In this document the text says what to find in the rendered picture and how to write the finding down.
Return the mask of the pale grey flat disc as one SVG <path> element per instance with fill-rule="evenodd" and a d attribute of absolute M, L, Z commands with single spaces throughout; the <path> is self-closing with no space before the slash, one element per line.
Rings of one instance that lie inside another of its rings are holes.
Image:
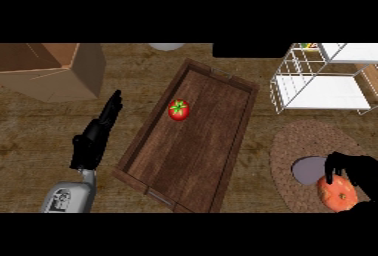
<path fill-rule="evenodd" d="M 325 176 L 325 157 L 307 156 L 297 159 L 291 166 L 291 172 L 301 185 L 311 185 Z"/>

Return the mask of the red tomato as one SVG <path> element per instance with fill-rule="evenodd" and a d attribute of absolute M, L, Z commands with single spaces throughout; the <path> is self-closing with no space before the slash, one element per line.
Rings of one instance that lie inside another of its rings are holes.
<path fill-rule="evenodd" d="M 176 99 L 168 104 L 168 116 L 174 121 L 183 121 L 189 116 L 189 103 Z"/>

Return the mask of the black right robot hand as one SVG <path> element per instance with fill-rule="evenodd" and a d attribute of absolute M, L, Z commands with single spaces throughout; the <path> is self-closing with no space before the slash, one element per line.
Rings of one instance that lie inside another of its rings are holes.
<path fill-rule="evenodd" d="M 351 185 L 359 187 L 369 197 L 367 201 L 357 203 L 342 214 L 378 215 L 378 160 L 366 155 L 353 156 L 332 152 L 325 161 L 328 184 L 332 184 L 334 175 L 341 173 L 347 174 Z"/>

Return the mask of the orange squash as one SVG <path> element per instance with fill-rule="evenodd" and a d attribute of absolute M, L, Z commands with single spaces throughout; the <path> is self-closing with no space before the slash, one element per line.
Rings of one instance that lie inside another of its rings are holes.
<path fill-rule="evenodd" d="M 332 183 L 326 182 L 326 177 L 317 180 L 317 195 L 323 205 L 334 212 L 350 210 L 359 202 L 350 181 L 338 175 L 332 176 Z"/>

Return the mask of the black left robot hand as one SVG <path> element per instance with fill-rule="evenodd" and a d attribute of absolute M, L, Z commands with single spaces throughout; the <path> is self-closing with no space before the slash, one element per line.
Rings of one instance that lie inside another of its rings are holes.
<path fill-rule="evenodd" d="M 94 118 L 82 133 L 72 138 L 74 153 L 69 168 L 94 170 L 102 161 L 109 133 L 122 109 L 121 91 L 116 90 L 105 104 L 102 113 Z"/>

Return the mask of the round woven brown placemat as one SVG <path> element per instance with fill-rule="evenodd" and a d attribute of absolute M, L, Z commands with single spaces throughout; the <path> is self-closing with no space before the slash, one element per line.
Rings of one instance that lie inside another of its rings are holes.
<path fill-rule="evenodd" d="M 270 172 L 274 185 L 294 213 L 332 213 L 323 205 L 316 184 L 294 178 L 292 164 L 304 157 L 326 157 L 334 151 L 365 155 L 354 139 L 331 124 L 316 120 L 295 121 L 276 133 L 270 150 Z"/>

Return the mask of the pale grey round object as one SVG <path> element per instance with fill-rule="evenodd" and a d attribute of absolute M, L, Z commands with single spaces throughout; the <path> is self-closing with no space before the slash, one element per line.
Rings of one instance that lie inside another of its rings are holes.
<path fill-rule="evenodd" d="M 174 51 L 181 48 L 184 43 L 149 43 L 149 46 L 159 51 Z"/>

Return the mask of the brown cardboard box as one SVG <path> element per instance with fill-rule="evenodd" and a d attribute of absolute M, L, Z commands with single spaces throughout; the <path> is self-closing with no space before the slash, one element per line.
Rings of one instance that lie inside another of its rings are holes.
<path fill-rule="evenodd" d="M 0 43 L 0 85 L 47 103 L 96 99 L 105 66 L 99 43 Z"/>

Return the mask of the black rectangular appliance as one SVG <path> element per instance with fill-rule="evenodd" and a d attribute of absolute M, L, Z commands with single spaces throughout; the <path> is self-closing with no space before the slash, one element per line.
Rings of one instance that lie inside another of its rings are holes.
<path fill-rule="evenodd" d="M 215 58 L 282 58 L 291 47 L 289 43 L 214 43 Z"/>

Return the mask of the dark wooden tray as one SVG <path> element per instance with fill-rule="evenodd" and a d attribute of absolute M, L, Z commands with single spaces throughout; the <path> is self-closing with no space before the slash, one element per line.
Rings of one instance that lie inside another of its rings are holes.
<path fill-rule="evenodd" d="M 114 170 L 176 212 L 220 211 L 260 86 L 187 59 Z M 189 116 L 174 121 L 168 104 Z"/>

